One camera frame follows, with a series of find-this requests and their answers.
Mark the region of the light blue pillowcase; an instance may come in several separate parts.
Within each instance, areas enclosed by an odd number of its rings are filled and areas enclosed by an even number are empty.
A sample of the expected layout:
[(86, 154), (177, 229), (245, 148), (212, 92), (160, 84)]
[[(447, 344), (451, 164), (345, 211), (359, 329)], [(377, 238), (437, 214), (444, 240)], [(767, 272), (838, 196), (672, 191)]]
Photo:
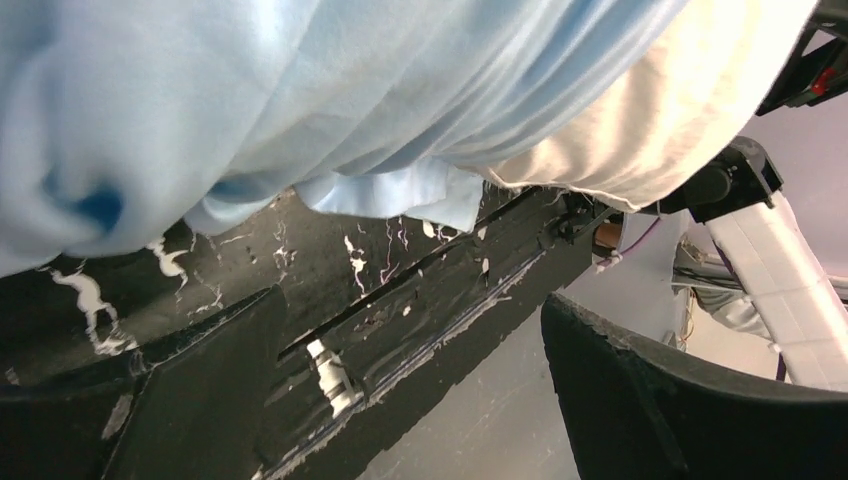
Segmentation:
[(5, 1), (1, 272), (207, 235), (288, 188), (470, 227), (680, 1)]

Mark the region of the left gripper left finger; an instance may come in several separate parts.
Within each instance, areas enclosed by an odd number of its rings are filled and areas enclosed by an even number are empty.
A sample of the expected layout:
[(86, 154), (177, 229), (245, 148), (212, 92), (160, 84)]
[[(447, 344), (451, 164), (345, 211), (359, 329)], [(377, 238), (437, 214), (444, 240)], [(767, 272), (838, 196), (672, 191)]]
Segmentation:
[(286, 310), (274, 286), (138, 349), (3, 386), (2, 477), (252, 477)]

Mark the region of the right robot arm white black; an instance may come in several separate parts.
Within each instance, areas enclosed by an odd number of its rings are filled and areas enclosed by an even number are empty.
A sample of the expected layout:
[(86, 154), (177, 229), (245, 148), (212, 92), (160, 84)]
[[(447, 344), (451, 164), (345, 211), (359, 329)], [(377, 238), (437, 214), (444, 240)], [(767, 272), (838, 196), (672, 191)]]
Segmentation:
[[(821, 1), (756, 113), (815, 106), (847, 91), (847, 4)], [(847, 313), (756, 141), (739, 136), (650, 207), (691, 213), (753, 301), (792, 381), (847, 389)]]

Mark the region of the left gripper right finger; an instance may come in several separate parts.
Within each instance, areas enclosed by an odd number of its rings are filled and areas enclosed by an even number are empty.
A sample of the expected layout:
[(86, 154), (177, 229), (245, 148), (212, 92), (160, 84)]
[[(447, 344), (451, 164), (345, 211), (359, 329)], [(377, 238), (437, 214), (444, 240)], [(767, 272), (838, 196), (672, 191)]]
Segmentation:
[(847, 396), (734, 371), (550, 295), (541, 333), (583, 479), (843, 479)]

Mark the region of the white pillow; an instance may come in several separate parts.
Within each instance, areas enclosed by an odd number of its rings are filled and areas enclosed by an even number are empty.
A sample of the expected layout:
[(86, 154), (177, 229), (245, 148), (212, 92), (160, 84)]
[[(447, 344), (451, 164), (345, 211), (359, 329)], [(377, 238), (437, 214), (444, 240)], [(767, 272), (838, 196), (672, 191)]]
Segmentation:
[(626, 212), (653, 204), (741, 131), (815, 7), (804, 0), (691, 1), (567, 125), (480, 173), (501, 187), (564, 188)]

